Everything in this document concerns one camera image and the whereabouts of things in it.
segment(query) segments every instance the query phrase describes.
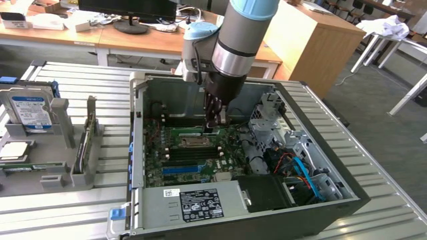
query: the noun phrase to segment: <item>aluminum table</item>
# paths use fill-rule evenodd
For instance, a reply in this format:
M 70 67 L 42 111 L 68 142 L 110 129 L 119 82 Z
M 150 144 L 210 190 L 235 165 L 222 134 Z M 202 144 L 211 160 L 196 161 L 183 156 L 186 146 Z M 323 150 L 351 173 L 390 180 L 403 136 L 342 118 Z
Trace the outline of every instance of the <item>aluminum table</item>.
M 106 132 L 95 188 L 0 198 L 0 240 L 106 239 L 108 211 L 126 202 L 127 196 L 128 78 L 134 71 L 140 69 L 59 62 L 28 68 L 22 79 L 59 82 L 62 97 L 70 99 L 68 114 L 74 123 L 83 124 L 87 97 L 96 96 L 96 116 Z M 287 81 L 283 85 L 371 197 L 352 216 L 339 219 L 319 235 L 306 239 L 427 240 L 426 214 L 320 99 L 299 82 Z M 3 113 L 0 117 L 4 124 L 8 116 Z M 290 120 L 295 128 L 300 128 L 298 121 Z

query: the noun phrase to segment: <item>warning label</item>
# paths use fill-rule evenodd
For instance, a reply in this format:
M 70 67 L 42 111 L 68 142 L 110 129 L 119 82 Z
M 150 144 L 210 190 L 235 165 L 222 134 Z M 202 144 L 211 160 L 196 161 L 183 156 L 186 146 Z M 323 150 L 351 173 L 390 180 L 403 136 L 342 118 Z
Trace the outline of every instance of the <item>warning label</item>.
M 43 109 L 43 97 L 14 96 L 14 105 L 22 124 L 31 129 L 48 129 L 52 127 L 50 113 Z
M 216 188 L 180 192 L 182 218 L 187 223 L 224 217 Z

